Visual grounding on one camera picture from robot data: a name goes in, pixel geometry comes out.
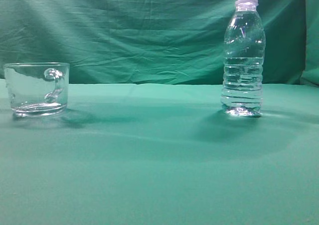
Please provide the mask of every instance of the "mug handle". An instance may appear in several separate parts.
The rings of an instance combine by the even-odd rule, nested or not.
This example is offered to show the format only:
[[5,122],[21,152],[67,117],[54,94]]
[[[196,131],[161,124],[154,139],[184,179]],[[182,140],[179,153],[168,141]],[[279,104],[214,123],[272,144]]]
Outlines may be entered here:
[[46,103],[54,103],[64,89],[64,74],[57,69],[48,68],[44,72],[44,78],[47,80],[55,80],[54,90],[47,93],[44,97]]

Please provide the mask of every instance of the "clear plastic bottle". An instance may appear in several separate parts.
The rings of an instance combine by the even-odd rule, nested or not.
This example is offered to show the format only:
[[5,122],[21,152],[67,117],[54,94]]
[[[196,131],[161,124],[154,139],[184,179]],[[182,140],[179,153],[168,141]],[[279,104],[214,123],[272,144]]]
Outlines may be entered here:
[[223,109],[234,116],[258,117],[266,39],[257,0],[237,0],[224,39]]

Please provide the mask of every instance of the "table surface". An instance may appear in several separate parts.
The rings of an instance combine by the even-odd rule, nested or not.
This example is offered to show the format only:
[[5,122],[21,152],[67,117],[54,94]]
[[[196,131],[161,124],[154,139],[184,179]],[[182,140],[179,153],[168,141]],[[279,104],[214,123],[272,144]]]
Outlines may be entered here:
[[219,85],[73,85],[15,119],[0,80],[2,225],[318,225],[319,89],[264,85],[261,118]]

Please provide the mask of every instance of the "bottle neck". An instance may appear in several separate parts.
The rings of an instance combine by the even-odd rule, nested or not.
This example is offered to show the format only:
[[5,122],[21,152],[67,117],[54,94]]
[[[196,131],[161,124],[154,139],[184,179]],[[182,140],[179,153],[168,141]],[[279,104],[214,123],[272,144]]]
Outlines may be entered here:
[[257,11],[257,0],[237,0],[236,3],[236,11]]

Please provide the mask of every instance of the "glass mug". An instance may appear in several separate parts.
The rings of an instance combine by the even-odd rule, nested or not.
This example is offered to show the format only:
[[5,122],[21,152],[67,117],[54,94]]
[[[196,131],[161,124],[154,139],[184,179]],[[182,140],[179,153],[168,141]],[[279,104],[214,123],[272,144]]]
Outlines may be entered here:
[[14,115],[44,116],[66,109],[68,63],[15,63],[3,68]]

